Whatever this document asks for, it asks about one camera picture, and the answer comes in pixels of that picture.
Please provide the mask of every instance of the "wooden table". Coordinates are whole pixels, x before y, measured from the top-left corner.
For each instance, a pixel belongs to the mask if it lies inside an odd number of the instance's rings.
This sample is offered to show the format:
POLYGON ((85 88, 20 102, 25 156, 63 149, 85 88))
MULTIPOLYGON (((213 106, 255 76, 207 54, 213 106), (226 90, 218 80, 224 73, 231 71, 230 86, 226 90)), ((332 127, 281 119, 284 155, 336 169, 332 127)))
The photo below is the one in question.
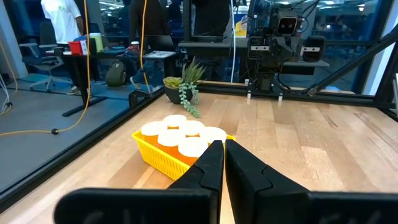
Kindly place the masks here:
MULTIPOLYGON (((200 94, 200 121, 311 190, 398 192, 398 124, 374 108, 200 94)), ((165 189, 172 180, 139 154, 131 134, 185 114, 165 96, 0 215, 0 223, 52 223, 60 197, 83 187, 165 189)), ((224 182, 221 223, 233 223, 224 182)))

